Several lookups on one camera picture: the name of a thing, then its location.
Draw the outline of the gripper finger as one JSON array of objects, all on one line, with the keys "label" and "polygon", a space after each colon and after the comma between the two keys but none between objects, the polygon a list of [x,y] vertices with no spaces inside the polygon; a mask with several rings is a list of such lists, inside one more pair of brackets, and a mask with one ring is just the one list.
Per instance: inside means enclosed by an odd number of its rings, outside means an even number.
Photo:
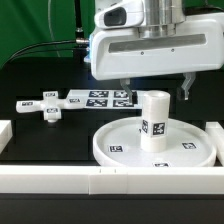
[{"label": "gripper finger", "polygon": [[131,89],[129,88],[130,80],[129,79],[121,79],[120,80],[120,85],[123,88],[123,90],[127,93],[129,103],[132,103],[133,93],[132,93]]},{"label": "gripper finger", "polygon": [[196,79],[195,72],[188,72],[183,74],[184,81],[182,85],[177,89],[177,96],[179,100],[188,100],[189,91]]}]

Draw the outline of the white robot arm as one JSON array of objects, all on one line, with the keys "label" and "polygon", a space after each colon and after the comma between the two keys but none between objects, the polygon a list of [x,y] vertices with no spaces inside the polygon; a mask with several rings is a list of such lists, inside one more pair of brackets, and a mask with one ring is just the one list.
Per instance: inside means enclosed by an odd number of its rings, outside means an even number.
[{"label": "white robot arm", "polygon": [[95,0],[89,38],[91,73],[130,80],[182,73],[185,87],[198,71],[224,66],[224,12],[186,15],[183,0]]}]

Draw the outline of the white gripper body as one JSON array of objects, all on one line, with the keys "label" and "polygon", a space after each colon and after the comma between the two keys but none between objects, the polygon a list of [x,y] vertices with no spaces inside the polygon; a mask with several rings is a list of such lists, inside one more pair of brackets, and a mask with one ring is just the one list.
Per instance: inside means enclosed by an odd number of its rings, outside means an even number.
[{"label": "white gripper body", "polygon": [[216,21],[190,21],[166,38],[141,39],[135,28],[98,32],[91,46],[91,71],[98,80],[219,69],[224,65],[224,30]]}]

